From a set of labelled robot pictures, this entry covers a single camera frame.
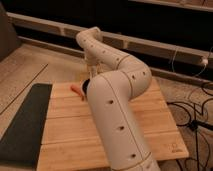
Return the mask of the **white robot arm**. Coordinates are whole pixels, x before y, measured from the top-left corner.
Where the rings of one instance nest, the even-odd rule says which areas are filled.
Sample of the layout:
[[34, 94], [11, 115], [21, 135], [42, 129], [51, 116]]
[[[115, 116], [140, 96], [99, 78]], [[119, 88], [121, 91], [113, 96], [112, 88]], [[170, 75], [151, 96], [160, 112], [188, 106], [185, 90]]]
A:
[[103, 43], [99, 28], [81, 31], [90, 81], [86, 97], [113, 171], [160, 171], [129, 101], [150, 86], [152, 73], [136, 57]]

